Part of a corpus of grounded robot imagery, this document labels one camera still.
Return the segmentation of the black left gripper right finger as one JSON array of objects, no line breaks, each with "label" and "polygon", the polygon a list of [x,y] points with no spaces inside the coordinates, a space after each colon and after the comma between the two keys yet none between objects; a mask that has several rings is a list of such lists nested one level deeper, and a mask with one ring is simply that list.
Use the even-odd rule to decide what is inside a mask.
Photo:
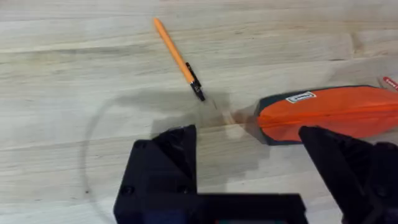
[{"label": "black left gripper right finger", "polygon": [[298,135],[345,224],[397,224],[397,145],[372,144],[321,127]]}]

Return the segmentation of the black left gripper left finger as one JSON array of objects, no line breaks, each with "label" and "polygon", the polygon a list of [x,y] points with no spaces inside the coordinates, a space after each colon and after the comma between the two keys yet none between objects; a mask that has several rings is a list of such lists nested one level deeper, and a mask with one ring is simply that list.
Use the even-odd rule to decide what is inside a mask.
[{"label": "black left gripper left finger", "polygon": [[197,129],[191,124],[139,139],[113,207],[117,223],[188,223],[197,193]]}]

